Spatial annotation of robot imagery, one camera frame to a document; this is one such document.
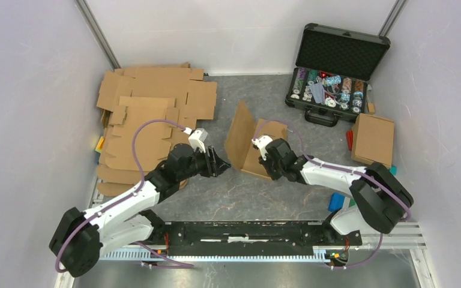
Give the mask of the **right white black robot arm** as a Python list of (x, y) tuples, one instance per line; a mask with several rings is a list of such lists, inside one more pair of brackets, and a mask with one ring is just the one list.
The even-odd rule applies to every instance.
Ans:
[(284, 177), (303, 185), (327, 187), (354, 200), (354, 206), (341, 208), (326, 219), (322, 235), (331, 245), (367, 228), (389, 234), (398, 222), (411, 215), (413, 197), (381, 163), (352, 167), (305, 154), (297, 156), (285, 139), (269, 136), (253, 139), (252, 144), (260, 152), (259, 162), (271, 179)]

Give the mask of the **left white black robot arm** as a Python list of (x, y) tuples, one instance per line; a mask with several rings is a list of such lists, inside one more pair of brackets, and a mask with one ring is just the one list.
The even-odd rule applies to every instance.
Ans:
[(164, 227), (141, 212), (176, 193), (182, 181), (196, 175), (217, 177), (230, 167), (212, 146), (203, 151), (188, 144), (175, 145), (167, 159), (125, 193), (96, 208), (80, 211), (73, 207), (63, 214), (49, 243), (56, 256), (56, 271), (80, 277), (101, 256), (124, 245), (144, 240), (160, 243)]

